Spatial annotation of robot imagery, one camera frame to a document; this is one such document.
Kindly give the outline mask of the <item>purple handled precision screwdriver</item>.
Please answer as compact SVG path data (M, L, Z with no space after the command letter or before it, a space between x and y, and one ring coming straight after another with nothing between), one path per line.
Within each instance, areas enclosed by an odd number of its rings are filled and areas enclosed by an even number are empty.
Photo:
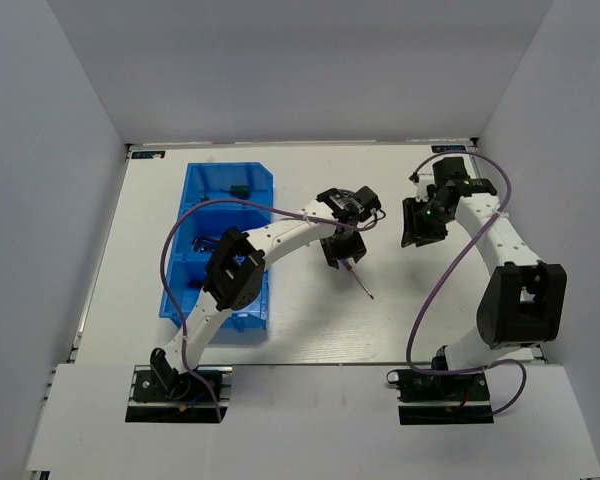
M375 299L374 295L371 293L371 291L369 290L369 288L363 283L363 281L361 280L361 278L354 271L354 268L351 265L351 263L348 260L346 260L346 259L341 260L340 263L343 266L343 268L354 278L354 280L356 281L356 283L362 288L362 290L365 292L365 294L371 300L374 300Z

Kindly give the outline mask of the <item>large brown hex key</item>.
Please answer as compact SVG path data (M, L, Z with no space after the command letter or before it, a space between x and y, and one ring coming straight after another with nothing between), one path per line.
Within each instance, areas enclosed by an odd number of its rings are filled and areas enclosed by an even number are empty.
M218 238L199 235L191 240L190 251L195 253L212 253L219 242Z

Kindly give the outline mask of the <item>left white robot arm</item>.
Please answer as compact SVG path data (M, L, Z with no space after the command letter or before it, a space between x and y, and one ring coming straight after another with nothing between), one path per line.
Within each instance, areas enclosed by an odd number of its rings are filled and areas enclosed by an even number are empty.
M241 231L228 228L216 242L205 266L201 291L189 315L185 315L166 277L167 253L179 227L194 213L221 203L247 205L280 215L268 225ZM320 244L327 265L347 268L366 254L362 233L379 221L382 206L368 186L355 192L328 189L295 213L249 200L219 198L198 203L187 210L171 228L160 257L163 290L180 317L176 336L164 347L155 348L150 367L157 387L165 396L185 396L194 378L207 391L212 387L197 367L201 355L231 313L250 305L259 295L264 274L283 257L313 242Z

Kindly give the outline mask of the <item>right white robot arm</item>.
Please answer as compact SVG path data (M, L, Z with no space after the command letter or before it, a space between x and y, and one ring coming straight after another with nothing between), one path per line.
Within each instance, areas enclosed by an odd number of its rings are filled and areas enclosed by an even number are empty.
M436 153L426 160L432 172L416 170L417 193L404 199L403 247L444 240L455 222L469 235L418 312L420 327L442 286L471 250L477 250L490 275L479 302L475 326L459 340L441 347L426 374L433 390L452 399L468 385L467 374L493 368L505 355L552 342L559 333L567 273L558 263L541 259L521 238L506 213L512 194L509 180L499 193L487 178L472 177L464 155Z

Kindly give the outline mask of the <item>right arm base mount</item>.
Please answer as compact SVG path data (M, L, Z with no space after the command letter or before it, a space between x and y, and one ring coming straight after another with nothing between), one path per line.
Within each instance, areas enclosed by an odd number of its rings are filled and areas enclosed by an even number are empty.
M484 374L431 376L394 369L387 384L397 391L402 426L492 424L494 415Z

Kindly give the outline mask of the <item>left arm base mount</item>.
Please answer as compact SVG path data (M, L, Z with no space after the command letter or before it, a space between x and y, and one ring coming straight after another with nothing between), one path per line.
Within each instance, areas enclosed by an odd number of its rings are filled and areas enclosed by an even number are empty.
M165 393L157 376L148 367L137 367L132 377L125 422L131 424L218 424L225 416L231 394L229 368L199 371L213 388L217 402L207 388L191 375L177 380L175 390Z

